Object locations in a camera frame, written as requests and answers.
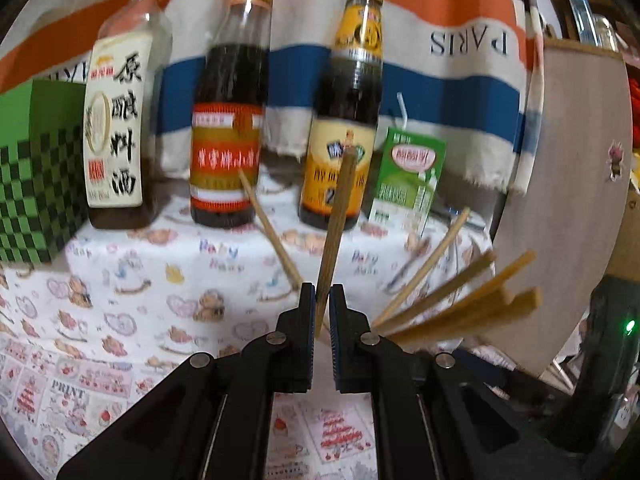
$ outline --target green checkered box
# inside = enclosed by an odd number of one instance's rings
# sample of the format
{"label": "green checkered box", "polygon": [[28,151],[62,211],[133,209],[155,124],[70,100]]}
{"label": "green checkered box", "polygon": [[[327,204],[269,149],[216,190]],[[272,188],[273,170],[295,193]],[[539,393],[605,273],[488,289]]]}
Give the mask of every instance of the green checkered box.
{"label": "green checkered box", "polygon": [[0,261],[50,262],[84,223],[83,104],[62,81],[0,96]]}

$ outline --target striped fabric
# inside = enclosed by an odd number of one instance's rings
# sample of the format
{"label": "striped fabric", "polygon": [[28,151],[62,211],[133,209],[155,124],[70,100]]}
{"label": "striped fabric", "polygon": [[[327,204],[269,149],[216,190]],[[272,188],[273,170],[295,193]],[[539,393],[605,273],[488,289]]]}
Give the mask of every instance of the striped fabric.
{"label": "striped fabric", "polygon": [[[0,91],[34,76],[82,81],[102,22],[127,0],[29,0],[0,45]],[[186,177],[191,105],[226,0],[162,0],[174,49],[162,85],[159,162]],[[302,156],[312,98],[345,0],[274,0],[264,145]],[[446,166],[484,187],[526,192],[543,99],[536,0],[385,0],[384,95],[376,137],[398,122],[448,142]]]}

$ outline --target metal rivet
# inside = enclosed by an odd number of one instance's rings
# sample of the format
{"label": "metal rivet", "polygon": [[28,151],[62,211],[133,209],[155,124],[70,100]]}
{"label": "metal rivet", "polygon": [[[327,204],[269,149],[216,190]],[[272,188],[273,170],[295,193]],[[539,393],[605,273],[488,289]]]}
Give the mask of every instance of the metal rivet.
{"label": "metal rivet", "polygon": [[363,345],[375,346],[380,342],[380,336],[373,332],[365,332],[360,336],[360,341],[362,341]]}
{"label": "metal rivet", "polygon": [[446,368],[448,370],[449,368],[453,368],[453,365],[456,364],[456,359],[451,354],[442,353],[436,355],[436,364],[440,368]]}
{"label": "metal rivet", "polygon": [[211,362],[211,357],[205,353],[194,354],[189,359],[189,364],[194,368],[204,368]]}
{"label": "metal rivet", "polygon": [[278,332],[277,330],[275,332],[269,332],[267,334],[267,343],[269,343],[270,345],[281,345],[286,340],[287,340],[286,334],[283,334],[282,332]]}

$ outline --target green carton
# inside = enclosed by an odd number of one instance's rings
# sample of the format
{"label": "green carton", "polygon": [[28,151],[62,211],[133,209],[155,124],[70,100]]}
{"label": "green carton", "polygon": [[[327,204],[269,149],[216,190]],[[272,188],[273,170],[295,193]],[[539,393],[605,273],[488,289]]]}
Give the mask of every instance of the green carton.
{"label": "green carton", "polygon": [[0,261],[50,262],[84,223],[84,85],[32,80],[0,96]]}
{"label": "green carton", "polygon": [[422,235],[446,146],[434,137],[389,128],[369,220]]}

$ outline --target clear plastic item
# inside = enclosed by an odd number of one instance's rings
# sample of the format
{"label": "clear plastic item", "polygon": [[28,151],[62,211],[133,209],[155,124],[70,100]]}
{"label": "clear plastic item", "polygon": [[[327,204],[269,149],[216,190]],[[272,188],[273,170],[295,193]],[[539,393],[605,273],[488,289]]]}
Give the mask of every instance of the clear plastic item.
{"label": "clear plastic item", "polygon": [[602,46],[588,0],[569,0],[581,43]]}

